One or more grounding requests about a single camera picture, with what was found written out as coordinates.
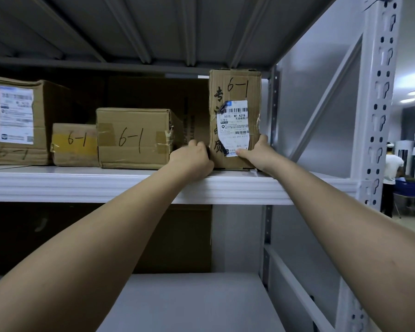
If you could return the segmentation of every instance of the label sticker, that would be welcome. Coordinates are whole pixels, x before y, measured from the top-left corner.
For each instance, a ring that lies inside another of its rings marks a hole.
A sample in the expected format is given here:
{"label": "label sticker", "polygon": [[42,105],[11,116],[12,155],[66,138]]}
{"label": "label sticker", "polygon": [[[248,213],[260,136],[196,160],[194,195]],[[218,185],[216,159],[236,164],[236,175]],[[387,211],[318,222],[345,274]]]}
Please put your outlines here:
{"label": "label sticker", "polygon": [[236,157],[235,150],[249,148],[247,100],[226,101],[217,112],[218,138],[226,157]]}
{"label": "label sticker", "polygon": [[33,89],[0,86],[0,142],[34,144]]}

